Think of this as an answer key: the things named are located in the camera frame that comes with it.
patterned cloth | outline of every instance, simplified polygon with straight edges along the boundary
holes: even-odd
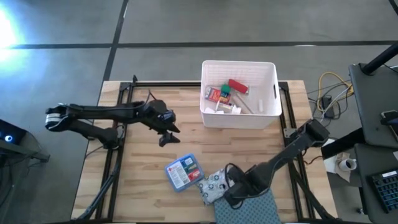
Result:
[[[233,210],[221,198],[214,202],[217,224],[281,224],[272,191],[257,198],[246,199],[240,209]]]

white plastic bin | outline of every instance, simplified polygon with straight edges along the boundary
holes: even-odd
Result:
[[[206,107],[215,109],[216,105],[205,99],[206,89],[220,89],[230,78],[249,87],[249,94],[243,98],[255,114],[205,113]],[[204,61],[200,94],[201,116],[208,128],[264,129],[282,113],[276,68],[270,62]],[[262,113],[258,110],[259,100],[263,102]]]

